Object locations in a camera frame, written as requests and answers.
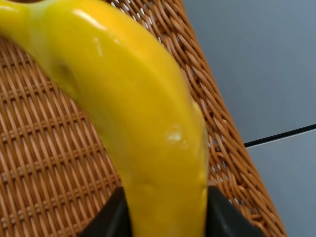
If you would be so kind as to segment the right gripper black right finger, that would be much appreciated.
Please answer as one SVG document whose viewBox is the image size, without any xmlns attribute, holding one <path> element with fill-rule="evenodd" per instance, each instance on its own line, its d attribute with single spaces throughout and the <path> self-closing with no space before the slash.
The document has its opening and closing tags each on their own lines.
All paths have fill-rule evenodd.
<svg viewBox="0 0 316 237">
<path fill-rule="evenodd" d="M 207 217 L 205 224 L 207 237 L 263 237 L 264 234 L 252 225 L 229 202 L 216 186 L 208 187 Z"/>
</svg>

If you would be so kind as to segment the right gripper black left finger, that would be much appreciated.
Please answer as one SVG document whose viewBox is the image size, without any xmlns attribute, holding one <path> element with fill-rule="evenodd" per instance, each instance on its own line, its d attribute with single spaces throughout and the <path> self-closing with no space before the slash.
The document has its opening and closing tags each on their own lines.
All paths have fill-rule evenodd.
<svg viewBox="0 0 316 237">
<path fill-rule="evenodd" d="M 79 237 L 131 237 L 131 222 L 123 187 L 114 190 L 109 200 L 78 234 Z"/>
</svg>

